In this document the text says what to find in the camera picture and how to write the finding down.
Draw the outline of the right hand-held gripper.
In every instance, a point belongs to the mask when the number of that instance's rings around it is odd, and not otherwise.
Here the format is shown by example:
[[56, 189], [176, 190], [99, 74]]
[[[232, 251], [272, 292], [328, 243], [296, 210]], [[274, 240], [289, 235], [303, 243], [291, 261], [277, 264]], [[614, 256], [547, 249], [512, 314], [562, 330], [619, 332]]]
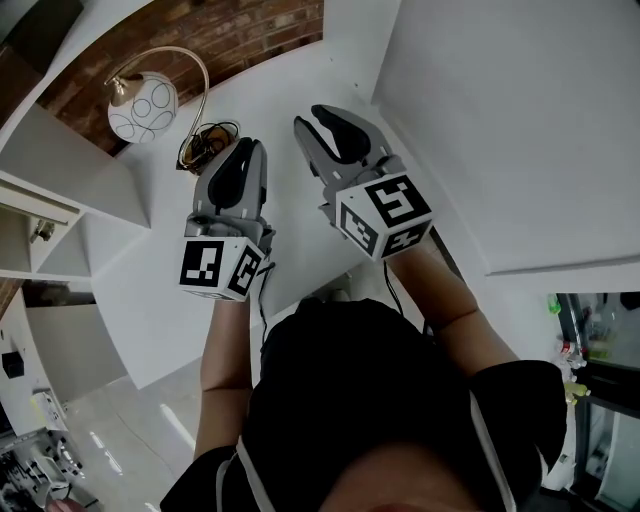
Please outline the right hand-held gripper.
[[311, 113], [331, 132], [334, 148], [301, 116], [294, 119], [294, 135], [324, 183], [321, 210], [330, 224], [373, 261], [420, 242], [432, 210], [381, 130], [334, 106], [316, 104]]

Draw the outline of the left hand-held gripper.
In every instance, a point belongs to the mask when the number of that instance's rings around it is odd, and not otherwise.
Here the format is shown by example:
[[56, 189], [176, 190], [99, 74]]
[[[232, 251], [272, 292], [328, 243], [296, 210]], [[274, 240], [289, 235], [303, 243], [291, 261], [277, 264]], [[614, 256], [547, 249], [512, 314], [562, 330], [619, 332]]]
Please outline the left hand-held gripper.
[[[215, 300], [243, 302], [270, 256], [276, 231], [262, 218], [267, 155], [258, 139], [240, 138], [215, 156], [199, 176], [187, 219], [178, 286]], [[237, 207], [246, 218], [215, 215]]]

